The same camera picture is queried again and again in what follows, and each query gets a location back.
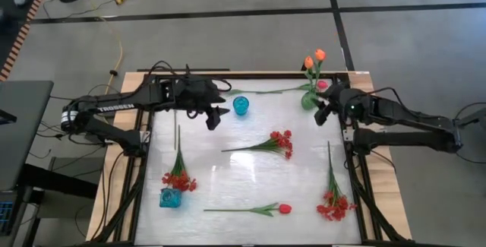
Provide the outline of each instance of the green vase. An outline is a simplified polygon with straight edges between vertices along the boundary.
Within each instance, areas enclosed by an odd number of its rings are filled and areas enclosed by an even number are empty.
[[[301,99],[302,108],[305,110],[311,110],[316,105],[314,104],[313,99],[317,99],[317,95],[314,92],[308,91]]]

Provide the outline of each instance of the red rose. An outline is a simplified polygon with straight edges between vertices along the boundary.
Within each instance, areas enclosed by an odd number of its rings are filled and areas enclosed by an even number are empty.
[[[288,204],[281,204],[279,206],[279,211],[281,214],[290,214],[290,211],[292,211],[292,206]]]

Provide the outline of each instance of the concrete floor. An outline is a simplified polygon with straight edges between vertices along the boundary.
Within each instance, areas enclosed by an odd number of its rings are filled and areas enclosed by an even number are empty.
[[[93,0],[94,3],[106,0]],[[433,5],[484,0],[337,0],[340,7]],[[90,8],[87,0],[50,2],[51,17]],[[329,8],[330,0],[128,0],[108,4],[102,15],[161,14],[276,8]],[[94,13],[83,16],[95,16]],[[395,87],[411,109],[453,117],[465,104],[486,101],[484,9],[343,13],[356,70],[370,71],[374,86]],[[46,18],[39,10],[36,18]],[[175,68],[298,70],[321,47],[326,70],[346,70],[332,14],[288,14],[111,23],[124,45],[121,74],[164,59]],[[105,84],[118,58],[104,23],[33,24],[9,80],[52,80],[53,94],[77,97]],[[115,81],[120,88],[122,77]],[[44,120],[58,123],[64,102],[51,100]],[[484,131],[464,132],[464,157],[486,161]],[[36,140],[33,153],[77,157],[91,147]],[[486,166],[421,148],[392,148],[413,238],[444,245],[486,242]],[[49,159],[29,159],[47,166]],[[58,228],[63,226],[63,233]],[[72,219],[42,222],[36,244],[82,242]]]

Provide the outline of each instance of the blue cup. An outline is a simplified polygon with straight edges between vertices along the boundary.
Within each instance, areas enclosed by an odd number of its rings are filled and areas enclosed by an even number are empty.
[[[179,189],[164,188],[160,193],[160,207],[177,208],[181,206],[182,193]]]
[[[249,106],[250,102],[246,97],[238,96],[233,100],[233,108],[235,108],[235,112],[239,116],[246,114]]]

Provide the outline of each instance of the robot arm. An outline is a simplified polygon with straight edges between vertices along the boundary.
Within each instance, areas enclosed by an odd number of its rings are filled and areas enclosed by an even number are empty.
[[[429,116],[411,111],[401,103],[376,97],[362,90],[344,88],[341,84],[329,87],[317,101],[319,110],[314,115],[316,123],[325,123],[330,113],[339,113],[344,119],[366,125],[405,125],[422,131],[406,133],[379,133],[365,128],[344,131],[345,141],[353,143],[356,152],[369,154],[379,145],[425,146],[438,151],[455,153],[461,148],[460,121],[441,116]]]
[[[212,107],[211,104],[224,102],[211,79],[192,75],[187,71],[186,75],[178,79],[142,83],[133,92],[88,95],[72,100],[62,110],[61,128],[69,135],[87,132],[101,141],[115,141],[123,148],[125,156],[142,157],[146,150],[139,131],[121,130],[94,118],[94,115],[127,109],[156,112],[179,109],[186,110],[190,119],[206,113],[207,127],[214,130],[221,121],[220,116],[229,110]]]

